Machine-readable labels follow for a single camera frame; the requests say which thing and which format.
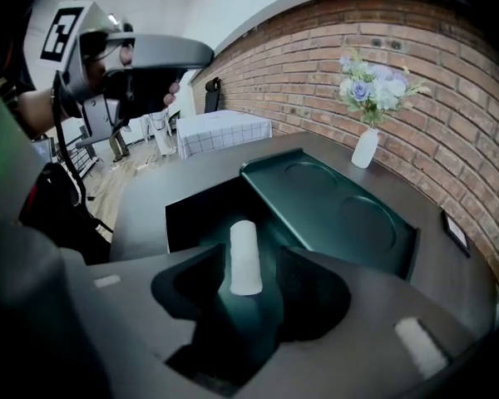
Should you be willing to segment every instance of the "white paper cup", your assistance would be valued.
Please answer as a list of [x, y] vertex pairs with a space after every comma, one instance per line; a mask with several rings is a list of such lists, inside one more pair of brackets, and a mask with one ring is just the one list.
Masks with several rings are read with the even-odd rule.
[[231, 226], [231, 286], [238, 296], [250, 296], [263, 290], [260, 277], [259, 246], [255, 223], [242, 220]]

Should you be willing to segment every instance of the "white tablecloth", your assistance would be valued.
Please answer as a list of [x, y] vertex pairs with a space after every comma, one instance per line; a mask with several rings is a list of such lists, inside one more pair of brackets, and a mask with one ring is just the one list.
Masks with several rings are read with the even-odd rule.
[[177, 121], [177, 149], [181, 158], [272, 137], [266, 118], [237, 111], [216, 111]]

